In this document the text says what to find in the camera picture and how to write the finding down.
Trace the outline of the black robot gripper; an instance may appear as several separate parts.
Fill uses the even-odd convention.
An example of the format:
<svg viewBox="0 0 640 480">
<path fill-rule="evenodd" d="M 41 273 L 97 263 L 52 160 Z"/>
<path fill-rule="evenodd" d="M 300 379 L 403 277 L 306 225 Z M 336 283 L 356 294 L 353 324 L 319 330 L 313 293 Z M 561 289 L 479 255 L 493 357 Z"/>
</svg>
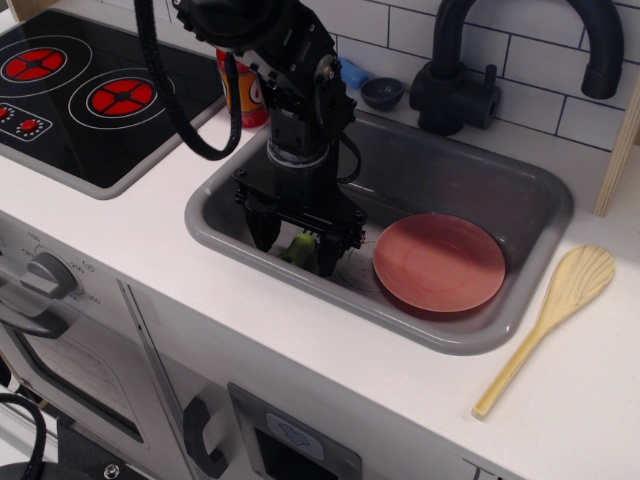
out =
<svg viewBox="0 0 640 480">
<path fill-rule="evenodd" d="M 273 247 L 283 222 L 311 231 L 320 236 L 318 274 L 330 277 L 344 253 L 360 246 L 366 212 L 343 193 L 329 167 L 298 171 L 264 161 L 236 169 L 233 179 L 260 251 Z"/>
</svg>

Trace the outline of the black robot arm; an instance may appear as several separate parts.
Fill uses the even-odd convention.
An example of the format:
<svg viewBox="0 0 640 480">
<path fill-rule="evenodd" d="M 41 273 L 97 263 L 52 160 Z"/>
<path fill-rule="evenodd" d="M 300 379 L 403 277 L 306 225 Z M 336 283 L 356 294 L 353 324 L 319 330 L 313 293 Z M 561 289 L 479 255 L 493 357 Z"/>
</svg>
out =
<svg viewBox="0 0 640 480">
<path fill-rule="evenodd" d="M 339 153 L 360 152 L 345 130 L 355 120 L 332 37 L 299 1 L 181 1 L 177 17 L 196 38 L 255 72 L 269 112 L 266 157 L 237 169 L 238 203 L 255 246 L 268 251 L 287 222 L 319 237 L 318 273 L 330 276 L 361 245 L 366 212 L 340 189 Z"/>
</svg>

